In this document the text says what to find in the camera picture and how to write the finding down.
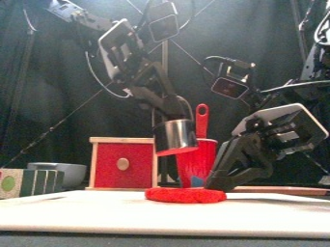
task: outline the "white table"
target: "white table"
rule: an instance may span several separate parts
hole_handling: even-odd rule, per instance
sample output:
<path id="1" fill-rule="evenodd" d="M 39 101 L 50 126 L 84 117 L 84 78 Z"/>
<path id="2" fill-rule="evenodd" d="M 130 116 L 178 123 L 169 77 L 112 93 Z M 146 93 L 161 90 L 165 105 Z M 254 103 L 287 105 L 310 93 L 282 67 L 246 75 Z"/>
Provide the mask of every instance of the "white table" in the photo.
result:
<path id="1" fill-rule="evenodd" d="M 70 191 L 0 201 L 0 230 L 330 239 L 330 201 L 229 193 L 217 204 L 167 204 L 143 192 Z"/>

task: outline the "black backdrop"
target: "black backdrop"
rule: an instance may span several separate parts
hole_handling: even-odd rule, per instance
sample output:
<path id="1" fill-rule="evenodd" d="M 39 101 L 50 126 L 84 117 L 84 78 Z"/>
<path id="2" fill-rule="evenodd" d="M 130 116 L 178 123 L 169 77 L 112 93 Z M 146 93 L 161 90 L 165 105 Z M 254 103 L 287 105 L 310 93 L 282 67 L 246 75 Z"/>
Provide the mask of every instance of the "black backdrop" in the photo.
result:
<path id="1" fill-rule="evenodd" d="M 136 25 L 145 0 L 72 0 L 91 13 L 112 19 L 127 18 Z M 190 12 L 190 1 L 174 1 L 179 21 Z M 197 0 L 197 17 L 181 34 L 169 41 L 169 78 L 177 93 L 195 108 L 210 106 L 207 137 L 219 144 L 247 114 L 246 105 L 210 91 L 202 81 L 201 62 L 211 55 L 227 56 L 257 64 L 255 85 L 262 90 L 282 86 L 298 78 L 303 69 L 297 23 L 289 0 Z M 2 165 L 22 149 L 32 146 L 8 167 L 24 168 L 27 162 L 80 163 L 90 166 L 90 137 L 151 137 L 151 113 L 134 99 L 116 100 L 91 76 L 84 50 L 72 38 L 71 29 L 50 13 L 24 6 L 20 1 L 3 1 L 2 13 Z M 310 1 L 299 1 L 305 14 Z M 28 35 L 27 19 L 38 29 Z M 309 23 L 312 31 L 321 15 Z M 147 46 L 154 60 L 162 59 L 162 47 Z M 40 135 L 48 133 L 39 142 Z M 321 170 L 291 161 L 278 164 L 274 182 L 320 177 Z"/>

